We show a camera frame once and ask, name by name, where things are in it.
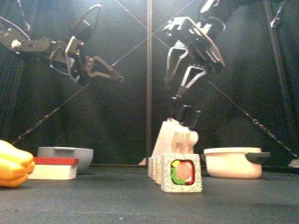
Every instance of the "bell pepper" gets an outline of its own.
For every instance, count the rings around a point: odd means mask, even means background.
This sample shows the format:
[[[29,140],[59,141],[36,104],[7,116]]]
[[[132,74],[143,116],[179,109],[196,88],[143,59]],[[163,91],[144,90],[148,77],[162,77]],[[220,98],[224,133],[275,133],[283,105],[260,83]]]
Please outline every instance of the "bell pepper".
[[[19,187],[33,172],[33,155],[0,140],[0,186]]]

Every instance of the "white pot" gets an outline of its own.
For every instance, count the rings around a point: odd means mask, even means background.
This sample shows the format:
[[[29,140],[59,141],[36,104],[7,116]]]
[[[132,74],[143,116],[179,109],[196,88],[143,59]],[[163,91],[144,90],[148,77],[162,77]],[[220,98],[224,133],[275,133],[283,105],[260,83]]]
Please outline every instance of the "white pot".
[[[78,158],[78,171],[83,172],[90,168],[94,158],[94,150],[71,147],[39,147],[37,157],[40,158]]]
[[[250,147],[214,148],[203,153],[208,174],[228,179],[258,179],[262,175],[262,164],[271,156],[260,148]]]

